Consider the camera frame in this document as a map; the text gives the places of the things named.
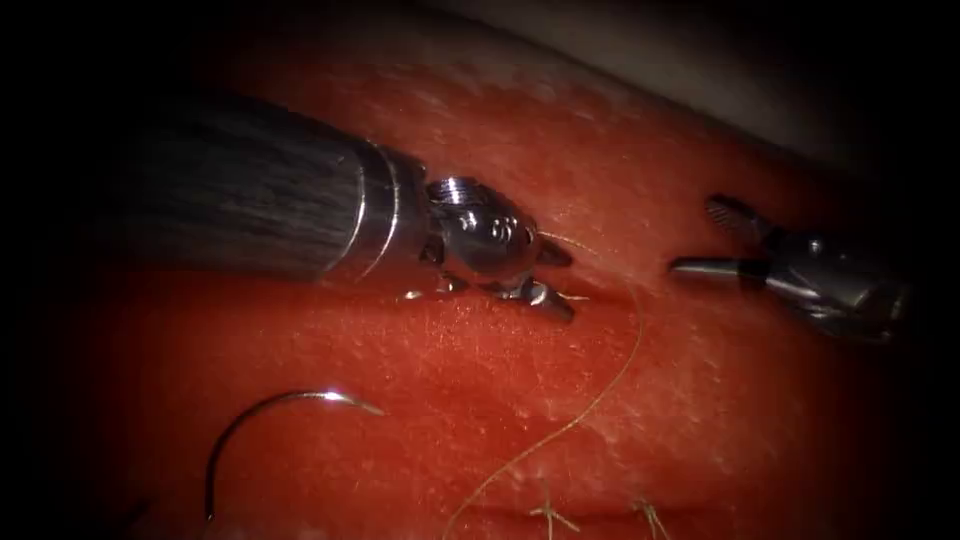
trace curved suture needle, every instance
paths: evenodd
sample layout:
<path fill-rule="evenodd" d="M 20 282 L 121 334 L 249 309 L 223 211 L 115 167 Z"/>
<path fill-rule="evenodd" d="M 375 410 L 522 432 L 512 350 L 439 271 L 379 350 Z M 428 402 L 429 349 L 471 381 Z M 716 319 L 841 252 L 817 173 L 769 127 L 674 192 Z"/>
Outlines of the curved suture needle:
<path fill-rule="evenodd" d="M 220 454 L 223 453 L 223 449 L 226 447 L 230 437 L 237 431 L 237 429 L 240 428 L 241 425 L 243 425 L 244 422 L 250 418 L 253 418 L 254 416 L 264 412 L 274 405 L 279 405 L 280 403 L 293 401 L 296 399 L 317 399 L 321 401 L 345 403 L 353 407 L 359 407 L 370 414 L 375 414 L 377 416 L 384 415 L 384 412 L 374 405 L 332 390 L 292 390 L 290 392 L 283 392 L 281 394 L 276 394 L 262 399 L 248 407 L 246 410 L 237 415 L 230 422 L 230 425 L 228 425 L 227 428 L 220 433 L 220 436 L 217 437 L 217 441 L 213 444 L 213 450 L 210 451 L 210 457 L 207 459 L 203 505 L 204 513 L 207 516 L 208 523 L 213 521 L 214 518 L 214 484 L 216 483 L 217 479 L 217 463 L 220 461 Z"/>

